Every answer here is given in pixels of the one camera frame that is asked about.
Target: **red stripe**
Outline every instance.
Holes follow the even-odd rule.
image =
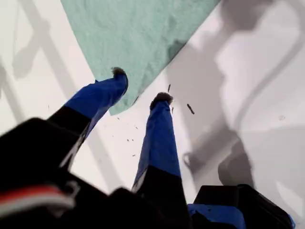
[[[62,192],[53,186],[39,185],[24,187],[10,192],[0,193],[0,204],[19,198],[27,198],[41,194],[62,194]]]

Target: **debris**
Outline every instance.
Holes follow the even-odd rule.
[[[187,107],[190,109],[190,111],[192,112],[192,114],[195,114],[195,112],[193,111],[193,109],[191,108],[191,106],[189,104],[187,104]]]
[[[137,96],[133,102],[133,105],[135,104],[135,102],[138,100],[139,96]]]

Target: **white surface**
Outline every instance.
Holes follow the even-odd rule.
[[[221,185],[218,170],[222,182],[235,184],[249,182],[252,167],[256,189],[302,228],[304,5],[305,0],[220,4],[132,108],[118,116],[107,113],[98,123],[72,171],[106,192],[130,188],[150,101],[171,84],[187,201],[200,185]],[[49,117],[93,82],[93,75],[59,0],[1,0],[0,15],[4,133],[27,118]]]

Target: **blue fabric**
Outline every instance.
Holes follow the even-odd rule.
[[[127,87],[126,75],[101,82],[95,81],[81,88],[65,106],[91,119],[87,135],[108,109],[115,105],[123,96]]]
[[[211,222],[227,223],[234,225],[237,229],[246,229],[242,212],[232,206],[188,204],[189,214],[192,216],[198,211]]]
[[[146,124],[138,172],[135,183],[146,170],[154,166],[170,174],[181,176],[173,121],[168,102],[158,102],[151,110]]]

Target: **green towel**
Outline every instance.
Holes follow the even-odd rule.
[[[109,78],[115,66],[128,75],[128,91],[112,115],[133,104],[218,1],[61,0],[95,79]]]

